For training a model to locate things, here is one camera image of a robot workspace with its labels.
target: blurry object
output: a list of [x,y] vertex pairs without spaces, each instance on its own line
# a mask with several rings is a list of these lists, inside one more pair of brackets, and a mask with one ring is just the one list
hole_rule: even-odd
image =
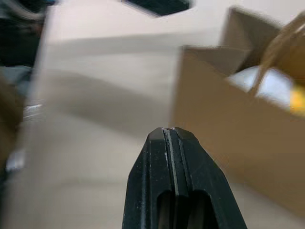
[[[258,72],[259,66],[251,67],[227,77],[226,80],[248,92],[252,88]],[[289,76],[271,68],[266,72],[255,96],[264,98],[282,108],[289,109],[292,87],[293,81]]]
[[46,3],[47,3],[48,6],[52,6],[55,3],[57,3],[57,1],[56,0],[46,0]]
[[33,67],[40,37],[21,36],[13,46],[0,47],[0,60],[4,66],[24,65]]
[[132,5],[140,6],[159,16],[165,16],[188,10],[191,7],[189,0],[124,0]]
[[21,30],[14,20],[0,18],[0,47],[11,47],[20,41]]
[[23,121],[21,123],[21,133],[19,134],[17,143],[13,152],[10,154],[6,162],[7,171],[18,171],[24,167],[25,164],[25,141],[28,133],[24,131],[29,129],[30,124],[33,122],[33,118],[40,114],[41,105],[26,106],[23,112]]
[[44,0],[1,0],[4,7],[16,17],[38,21],[44,17]]
[[32,68],[28,66],[2,67],[3,76],[9,85],[15,87],[17,92],[26,97],[30,91]]
[[2,165],[15,146],[17,130],[22,120],[23,103],[23,97],[8,84],[0,67],[0,163]]
[[[217,164],[241,183],[305,216],[305,119],[255,98],[271,67],[305,80],[305,13],[281,31],[233,8],[221,46],[186,47],[171,126],[193,132]],[[260,65],[251,90],[225,77]]]
[[290,110],[296,115],[305,116],[305,87],[302,84],[293,86]]
[[10,172],[4,167],[0,168],[0,214],[3,216],[5,212],[5,200],[8,196],[8,190],[10,185]]

